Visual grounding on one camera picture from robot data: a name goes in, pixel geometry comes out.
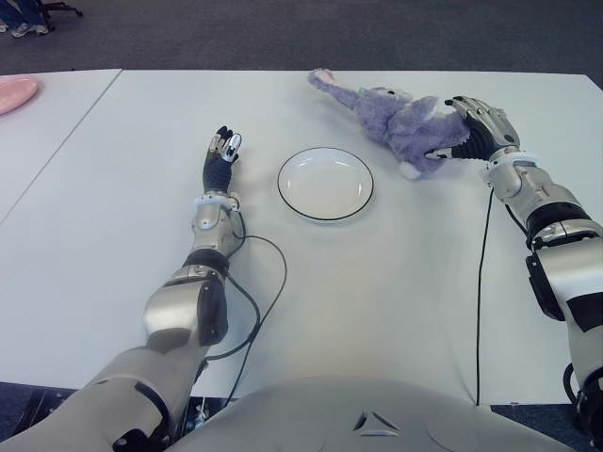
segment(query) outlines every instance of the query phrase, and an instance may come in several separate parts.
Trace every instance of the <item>white table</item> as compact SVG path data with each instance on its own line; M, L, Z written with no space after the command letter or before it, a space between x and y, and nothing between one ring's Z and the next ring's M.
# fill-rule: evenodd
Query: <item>white table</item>
M522 147L541 155L552 177L601 221L603 93L586 77L336 75L351 87L442 99L466 93L503 106ZM189 250L205 147L225 123L243 135L232 189L249 232L278 243L290 266L237 394L338 374L474 394L483 164L448 162L430 180L406 181L390 152L299 72L120 75L0 230L0 299L8 306L0 317L0 380L80 387L115 354L140 345L146 299ZM317 225L279 198L281 164L314 146L348 150L370 167L375 193L357 216ZM490 231L482 402L564 402L565 327L541 314L523 238L499 203ZM282 274L276 253L253 242L233 259L232 272L264 308ZM230 286L227 296L230 332L215 352L251 327L243 298ZM193 394L225 396L241 359L210 364Z
M36 96L0 115L0 224L119 73L36 74Z

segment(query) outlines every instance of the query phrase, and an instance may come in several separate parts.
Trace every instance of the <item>plush bunny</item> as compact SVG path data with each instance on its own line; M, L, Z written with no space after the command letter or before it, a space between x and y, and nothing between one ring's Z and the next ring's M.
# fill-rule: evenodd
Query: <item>plush bunny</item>
M407 179L432 173L444 163L426 158L425 153L460 144L469 137L469 129L457 112L436 113L436 97L413 101L410 94L388 88L356 92L339 85L328 69L312 71L308 81L353 110L371 138L389 145Z

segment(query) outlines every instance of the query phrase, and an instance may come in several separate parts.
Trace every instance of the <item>plate rim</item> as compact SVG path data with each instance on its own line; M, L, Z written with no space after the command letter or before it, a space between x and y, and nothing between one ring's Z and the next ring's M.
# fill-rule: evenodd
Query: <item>plate rim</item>
M301 153L307 153L308 151L313 151L315 149L334 149L336 151L340 151L342 153L347 153L349 155L351 155L353 158L355 158L356 160L358 160L363 167L365 167L368 171L368 175L370 176L370 193L368 193L368 197L367 200L360 206L358 207L358 209L354 210L353 212L351 212L350 214L344 215L343 217L337 217L337 218L321 218L321 217L312 217L311 215L308 214L304 214L303 212L301 212L300 210L296 209L295 207L293 207L285 198L285 196L283 195L283 191L281 190L281 184L279 183L279 181L281 180L281 174L283 173L283 168L286 166L287 163L289 163L289 161L296 157L297 155L301 154ZM298 151L296 153L294 153L293 155L289 156L287 158L287 160L283 163L283 165L281 165L281 168L279 169L279 174L276 177L276 188L279 190L279 195L281 196L281 199L285 202L285 204L292 210L294 210L295 212L297 212L298 214L306 217L306 218L311 218L311 219L317 219L319 221L338 221L340 219L344 219L344 218L349 218L352 215L356 215L358 212L360 212L362 209L365 208L365 206L368 204L368 202L370 201L370 199L373 197L373 192L375 191L375 178L373 177L373 173L370 170L370 168L368 167L368 165L363 161L362 158L360 158L358 155L351 153L349 151L346 151L344 149L339 149L339 148L334 148L332 146L315 146L313 148L307 148L307 149L303 149L301 151Z

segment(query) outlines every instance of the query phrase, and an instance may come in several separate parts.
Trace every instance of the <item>robot forearm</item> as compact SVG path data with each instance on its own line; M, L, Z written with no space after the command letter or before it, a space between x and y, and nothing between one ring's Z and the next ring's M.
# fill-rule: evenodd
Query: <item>robot forearm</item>
M603 228L567 188L553 183L534 155L520 151L504 111L464 96L447 105L464 118L470 138L426 156L488 162L485 182L524 226L534 294L546 315L567 325L579 416L603 448Z
M144 347L119 355L52 415L0 444L0 451L153 452L171 443L207 350L228 331L224 277L244 235L238 201L226 195L239 144L240 136L225 128L212 140L205 194L192 220L194 244L147 303Z

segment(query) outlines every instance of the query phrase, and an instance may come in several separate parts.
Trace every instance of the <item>gray carpet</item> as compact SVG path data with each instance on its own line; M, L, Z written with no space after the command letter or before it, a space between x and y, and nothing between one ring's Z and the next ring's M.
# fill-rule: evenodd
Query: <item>gray carpet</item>
M0 36L0 73L70 69L585 73L601 0L71 0L43 38Z

